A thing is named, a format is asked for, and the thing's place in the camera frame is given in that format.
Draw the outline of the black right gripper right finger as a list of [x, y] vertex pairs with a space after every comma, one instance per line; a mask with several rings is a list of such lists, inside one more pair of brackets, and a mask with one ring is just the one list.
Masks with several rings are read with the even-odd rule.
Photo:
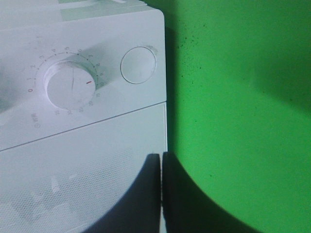
[[168, 233], [257, 233], [193, 181], [174, 153], [162, 158], [162, 204]]

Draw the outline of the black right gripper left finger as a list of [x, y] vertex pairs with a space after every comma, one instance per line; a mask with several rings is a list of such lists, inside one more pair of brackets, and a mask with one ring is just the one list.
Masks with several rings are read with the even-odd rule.
[[149, 154], [136, 179], [120, 201], [85, 232], [158, 233], [160, 211], [160, 157], [159, 154]]

